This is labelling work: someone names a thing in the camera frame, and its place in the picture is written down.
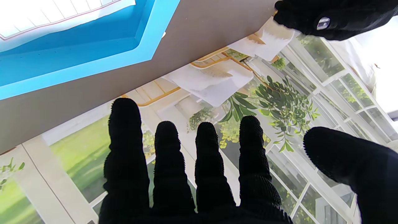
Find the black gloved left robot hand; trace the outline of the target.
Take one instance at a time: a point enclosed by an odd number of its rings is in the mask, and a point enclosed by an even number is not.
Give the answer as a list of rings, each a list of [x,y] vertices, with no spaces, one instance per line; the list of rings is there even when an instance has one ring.
[[[279,0],[273,20],[304,35],[343,41],[387,24],[396,0]]]

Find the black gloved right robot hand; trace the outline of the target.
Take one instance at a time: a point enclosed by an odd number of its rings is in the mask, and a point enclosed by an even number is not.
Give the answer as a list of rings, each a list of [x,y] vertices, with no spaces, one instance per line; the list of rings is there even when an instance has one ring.
[[[291,224],[271,183],[263,130],[254,116],[240,124],[240,206],[224,175],[218,136],[212,123],[198,126],[195,144],[196,201],[187,183],[178,131],[170,121],[155,132],[153,206],[143,152],[141,116],[130,98],[118,98],[109,116],[110,152],[104,162],[107,195],[100,224]],[[397,153],[377,143],[326,127],[303,138],[312,163],[357,195],[363,224],[397,223]]]

